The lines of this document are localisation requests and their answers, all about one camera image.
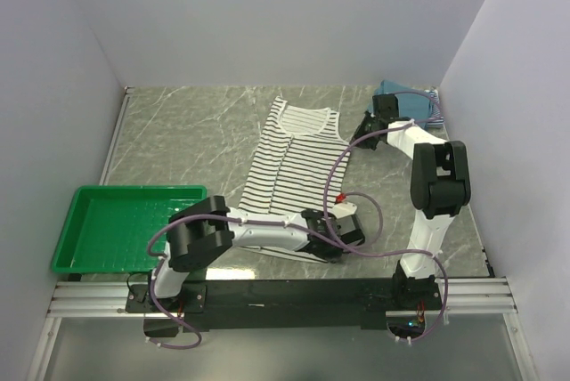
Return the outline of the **blue white striped tank top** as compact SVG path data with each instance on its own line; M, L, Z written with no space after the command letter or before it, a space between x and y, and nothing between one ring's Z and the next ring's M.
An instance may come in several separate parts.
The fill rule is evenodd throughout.
M429 118L431 119L430 122L427 123L427 127L430 128L443 128L444 127L444 116L441 110L441 102L438 89L432 87L428 94L431 97L430 108L431 113Z

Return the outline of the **black white striped tank top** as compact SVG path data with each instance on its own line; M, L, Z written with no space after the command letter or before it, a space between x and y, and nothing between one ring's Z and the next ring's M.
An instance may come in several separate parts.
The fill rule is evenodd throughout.
M339 113L303 109L280 96L271 105L238 209L289 215L328 211L340 194L350 155L338 133Z

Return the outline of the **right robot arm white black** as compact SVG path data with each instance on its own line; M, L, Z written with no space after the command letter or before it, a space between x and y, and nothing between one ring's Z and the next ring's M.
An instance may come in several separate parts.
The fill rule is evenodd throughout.
M468 151L461 141L438 138L400 113L394 93L375 95L357 127L359 148L384 142L412 160L410 196L416 209L408 252L392 278L395 305L410 309L436 294L436 262L452 221L471 198Z

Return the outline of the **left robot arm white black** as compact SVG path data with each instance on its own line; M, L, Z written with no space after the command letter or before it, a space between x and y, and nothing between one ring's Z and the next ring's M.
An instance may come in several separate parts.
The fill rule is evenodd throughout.
M293 256L336 262L345 247L365 242L356 206L340 203L327 214L305 208L281 215L228 207L222 196L202 200L170 217L147 252L159 259L146 300L165 312L177 303L188 275L206 269L233 247L276 249Z

